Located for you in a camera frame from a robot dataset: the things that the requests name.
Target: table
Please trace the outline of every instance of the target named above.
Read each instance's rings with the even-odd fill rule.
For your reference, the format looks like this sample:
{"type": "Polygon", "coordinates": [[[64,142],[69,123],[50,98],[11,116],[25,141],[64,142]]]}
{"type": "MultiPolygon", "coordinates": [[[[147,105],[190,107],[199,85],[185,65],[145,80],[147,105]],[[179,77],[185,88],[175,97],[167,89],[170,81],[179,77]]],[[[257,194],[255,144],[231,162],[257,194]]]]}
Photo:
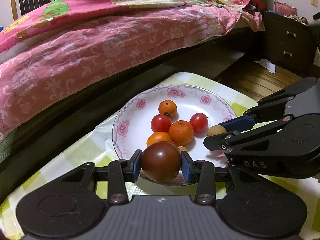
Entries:
{"type": "MultiPolygon", "coordinates": [[[[210,90],[225,99],[237,116],[250,107],[256,106],[253,99],[220,83],[193,73],[176,73],[159,85],[187,84],[210,90]]],[[[96,166],[106,166],[118,159],[112,144],[112,126],[117,113],[108,117],[92,132],[71,145],[47,165],[41,168],[20,187],[12,192],[0,206],[0,229],[12,240],[23,237],[23,232],[15,216],[15,208],[19,200],[29,192],[41,187],[62,174],[86,163],[94,162],[96,166]]],[[[265,176],[271,181],[300,196],[308,207],[308,217],[300,236],[305,240],[320,237],[320,184],[317,179],[285,179],[265,176]]],[[[98,182],[97,195],[107,198],[107,182],[98,182]]],[[[225,196],[223,183],[217,183],[217,198],[225,196]]],[[[169,187],[148,182],[139,178],[136,183],[126,183],[129,199],[133,195],[191,195],[194,197],[196,184],[169,187]]]]}

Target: dark brown tomato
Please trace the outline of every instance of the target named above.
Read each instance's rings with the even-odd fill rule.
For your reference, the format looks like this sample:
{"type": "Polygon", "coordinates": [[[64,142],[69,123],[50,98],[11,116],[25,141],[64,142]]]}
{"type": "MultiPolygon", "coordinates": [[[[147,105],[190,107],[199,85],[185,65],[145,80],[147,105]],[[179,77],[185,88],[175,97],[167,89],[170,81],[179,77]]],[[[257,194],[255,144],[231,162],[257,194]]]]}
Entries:
{"type": "Polygon", "coordinates": [[[156,142],[144,150],[140,164],[146,176],[154,181],[173,180],[179,174],[181,153],[173,143],[156,142]]]}

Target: bed frame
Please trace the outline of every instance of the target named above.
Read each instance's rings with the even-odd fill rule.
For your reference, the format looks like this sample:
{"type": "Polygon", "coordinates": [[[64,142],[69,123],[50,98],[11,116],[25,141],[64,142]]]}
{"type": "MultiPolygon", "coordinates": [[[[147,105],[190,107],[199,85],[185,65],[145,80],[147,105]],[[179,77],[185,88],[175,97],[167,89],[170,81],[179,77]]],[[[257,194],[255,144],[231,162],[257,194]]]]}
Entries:
{"type": "Polygon", "coordinates": [[[193,58],[210,55],[215,57],[217,65],[227,68],[254,46],[257,35],[250,28],[235,29],[228,35],[167,53],[101,80],[22,124],[0,141],[0,204],[42,166],[92,131],[136,94],[176,72],[194,72],[208,78],[219,74],[213,71],[215,67],[181,64],[186,55],[193,58]]]}

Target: blue gripper pad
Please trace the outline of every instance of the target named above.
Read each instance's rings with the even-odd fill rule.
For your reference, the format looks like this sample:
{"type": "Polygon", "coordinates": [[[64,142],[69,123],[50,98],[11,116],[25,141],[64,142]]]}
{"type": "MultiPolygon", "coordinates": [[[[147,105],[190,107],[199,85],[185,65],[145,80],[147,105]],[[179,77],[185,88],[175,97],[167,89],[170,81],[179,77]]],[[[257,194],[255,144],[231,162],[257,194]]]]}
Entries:
{"type": "Polygon", "coordinates": [[[141,170],[141,165],[140,165],[141,154],[142,154],[142,151],[140,151],[138,153],[138,156],[136,157],[136,159],[134,160],[134,163],[133,163],[133,172],[132,172],[133,181],[137,181],[138,177],[139,177],[139,174],[140,174],[140,170],[141,170]]]}
{"type": "Polygon", "coordinates": [[[184,154],[181,154],[181,158],[182,158],[181,171],[182,171],[184,180],[185,180],[185,182],[191,182],[191,173],[190,173],[189,162],[186,159],[184,154]]]}
{"type": "Polygon", "coordinates": [[[255,124],[255,120],[247,116],[240,116],[235,119],[219,123],[219,125],[223,126],[227,132],[234,130],[239,132],[251,130],[255,124]]]}

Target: red cherry tomato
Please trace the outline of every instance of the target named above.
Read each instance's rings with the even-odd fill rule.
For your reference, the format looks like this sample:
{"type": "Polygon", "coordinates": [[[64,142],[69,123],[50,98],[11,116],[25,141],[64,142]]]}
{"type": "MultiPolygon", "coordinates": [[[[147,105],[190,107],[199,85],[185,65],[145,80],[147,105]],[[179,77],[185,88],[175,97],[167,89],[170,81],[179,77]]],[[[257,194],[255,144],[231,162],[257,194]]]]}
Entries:
{"type": "Polygon", "coordinates": [[[191,117],[190,123],[195,132],[202,132],[208,127],[208,118],[205,114],[197,113],[191,117]]]}
{"type": "Polygon", "coordinates": [[[157,114],[151,121],[151,129],[153,132],[169,132],[171,127],[171,119],[163,114],[157,114]]]}

